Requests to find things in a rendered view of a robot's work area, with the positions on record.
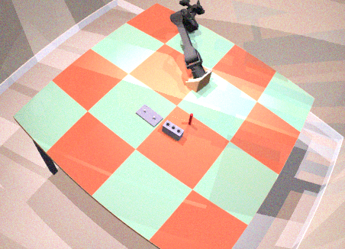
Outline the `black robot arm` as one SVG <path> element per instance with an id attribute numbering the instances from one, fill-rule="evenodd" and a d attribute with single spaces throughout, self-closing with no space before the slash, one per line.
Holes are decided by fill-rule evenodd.
<path id="1" fill-rule="evenodd" d="M 202 6 L 194 4 L 191 6 L 191 12 L 195 14 L 202 11 Z M 191 15 L 185 8 L 181 11 L 177 11 L 169 16 L 170 21 L 175 24 L 179 30 L 180 37 L 184 47 L 184 61 L 186 68 L 191 69 L 194 76 L 193 79 L 202 78 L 208 71 L 205 71 L 202 63 L 202 57 L 200 53 L 192 46 L 192 42 L 189 38 L 189 33 L 198 30 L 198 23 L 195 20 L 195 16 Z M 197 62 L 198 61 L 198 62 Z M 190 65 L 189 65 L 190 64 Z"/>

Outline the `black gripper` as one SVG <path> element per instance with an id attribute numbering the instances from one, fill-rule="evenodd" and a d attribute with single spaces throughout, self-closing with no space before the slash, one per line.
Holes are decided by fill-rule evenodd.
<path id="1" fill-rule="evenodd" d="M 197 15 L 202 15 L 202 14 L 205 13 L 205 10 L 203 10 L 203 9 L 202 9 L 202 11 L 200 11 L 199 13 L 197 12 L 196 14 L 195 14 L 194 12 L 191 12 L 191 5 L 190 5 L 189 3 L 190 3 L 190 0 L 181 0 L 181 1 L 179 1 L 179 4 L 180 4 L 180 5 L 183 5 L 183 6 L 186 5 L 186 6 L 188 6 L 188 7 L 187 7 L 187 11 L 188 11 L 191 15 L 196 16 L 196 14 L 197 14 Z M 197 1 L 197 4 L 200 5 L 199 0 Z"/>

